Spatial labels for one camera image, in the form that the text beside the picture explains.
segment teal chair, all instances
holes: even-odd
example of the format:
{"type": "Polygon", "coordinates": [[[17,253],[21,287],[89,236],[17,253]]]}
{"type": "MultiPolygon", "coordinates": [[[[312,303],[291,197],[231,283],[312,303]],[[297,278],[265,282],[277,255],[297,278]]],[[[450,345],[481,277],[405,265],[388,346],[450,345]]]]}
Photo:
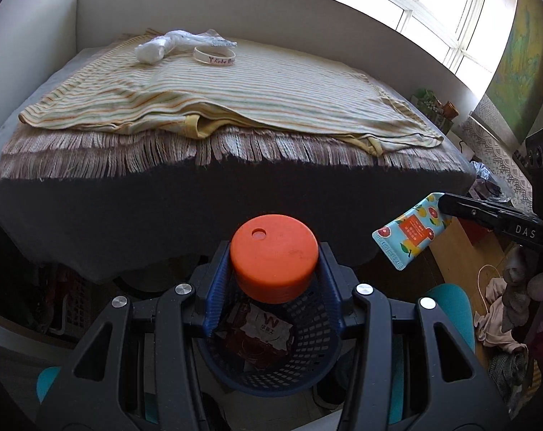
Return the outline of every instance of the teal chair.
{"type": "MultiPolygon", "coordinates": [[[[475,352],[475,336],[473,331],[473,316],[471,304],[465,291],[457,285],[445,283],[432,288],[425,296],[432,298],[445,312],[451,323],[461,334],[469,348],[475,352]]],[[[389,423],[397,423],[402,419],[403,414],[403,390],[404,390],[404,359],[403,341],[400,335],[393,336],[391,356],[393,358],[393,372],[391,385],[391,406],[389,408],[389,423]]],[[[337,368],[351,371],[353,362],[353,351],[346,353],[338,360],[337,368]]],[[[38,376],[36,393],[42,403],[48,393],[50,386],[54,383],[60,367],[46,368],[38,376]]],[[[144,397],[146,409],[146,420],[158,423],[158,409],[156,396],[146,394],[144,397]]]]}
{"type": "MultiPolygon", "coordinates": [[[[461,334],[466,344],[469,345],[469,348],[475,353],[473,316],[471,313],[471,304],[465,291],[458,285],[444,283],[429,290],[425,296],[435,300],[459,334],[461,334]]],[[[393,373],[391,378],[389,424],[392,425],[401,421],[403,415],[404,363],[403,342],[400,335],[393,336],[391,357],[393,373]]]]}
{"type": "MultiPolygon", "coordinates": [[[[40,403],[46,397],[48,390],[56,380],[56,376],[60,372],[60,366],[52,366],[46,368],[38,375],[36,381],[36,395],[40,403]]],[[[144,393],[144,410],[146,413],[146,421],[158,424],[158,405],[154,394],[144,393]]]]}

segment snack package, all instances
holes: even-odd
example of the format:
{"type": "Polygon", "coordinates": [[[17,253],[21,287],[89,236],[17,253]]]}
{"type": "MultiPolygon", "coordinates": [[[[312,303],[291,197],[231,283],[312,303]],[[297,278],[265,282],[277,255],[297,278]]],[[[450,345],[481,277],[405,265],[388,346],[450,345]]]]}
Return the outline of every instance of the snack package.
{"type": "Polygon", "coordinates": [[[229,351],[258,370],[265,370],[290,352],[293,325],[248,301],[241,301],[235,304],[215,335],[229,351]]]}

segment gray fabric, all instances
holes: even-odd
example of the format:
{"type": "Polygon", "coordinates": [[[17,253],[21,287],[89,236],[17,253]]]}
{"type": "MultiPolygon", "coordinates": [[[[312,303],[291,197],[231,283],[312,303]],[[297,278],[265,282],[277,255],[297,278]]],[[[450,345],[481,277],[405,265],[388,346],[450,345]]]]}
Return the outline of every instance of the gray fabric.
{"type": "MultiPolygon", "coordinates": [[[[81,51],[13,112],[0,128],[0,153],[18,113],[98,50],[81,51]]],[[[469,189],[473,167],[449,140],[439,148],[460,159],[465,171],[228,158],[207,167],[189,161],[100,180],[1,180],[0,224],[31,261],[63,263],[98,283],[181,254],[211,255],[243,222],[266,213],[302,220],[330,243],[340,264],[359,265],[377,251],[373,230],[429,193],[469,189]]]]}
{"type": "Polygon", "coordinates": [[[513,388],[523,382],[525,373],[526,353],[523,348],[516,348],[513,353],[497,353],[489,360],[489,377],[505,403],[511,399],[513,388]]]}

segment orange lid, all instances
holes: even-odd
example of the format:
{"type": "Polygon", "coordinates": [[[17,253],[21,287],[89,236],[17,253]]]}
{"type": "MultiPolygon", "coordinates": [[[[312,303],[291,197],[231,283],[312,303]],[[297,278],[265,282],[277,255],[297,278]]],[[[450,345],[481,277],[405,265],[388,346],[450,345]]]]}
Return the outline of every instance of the orange lid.
{"type": "Polygon", "coordinates": [[[300,296],[317,264],[312,231],[286,215],[261,215],[244,223],[229,248],[243,292],[262,303],[280,304],[300,296]]]}

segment plastic basket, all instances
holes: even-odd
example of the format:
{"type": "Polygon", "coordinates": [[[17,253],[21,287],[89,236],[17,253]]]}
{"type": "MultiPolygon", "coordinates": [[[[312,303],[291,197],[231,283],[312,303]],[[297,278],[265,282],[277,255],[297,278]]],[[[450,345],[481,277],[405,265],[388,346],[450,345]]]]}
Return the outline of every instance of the plastic basket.
{"type": "Polygon", "coordinates": [[[234,355],[211,336],[221,315],[226,315],[236,302],[249,299],[236,284],[230,273],[229,263],[222,264],[212,282],[212,296],[208,295],[208,301],[213,303],[206,303],[204,330],[208,337],[198,340],[198,347],[206,364],[219,380],[232,389],[247,394],[283,397],[309,389],[330,371],[341,350],[338,333],[340,322],[335,314],[330,315],[325,309],[326,305],[337,302],[336,293],[329,288],[333,285],[318,283],[318,277],[328,277],[325,270],[321,269],[321,258],[310,287],[295,300],[282,305],[265,305],[252,301],[289,322],[295,329],[291,354],[287,358],[272,368],[247,372],[238,368],[238,362],[232,359],[234,355]]]}

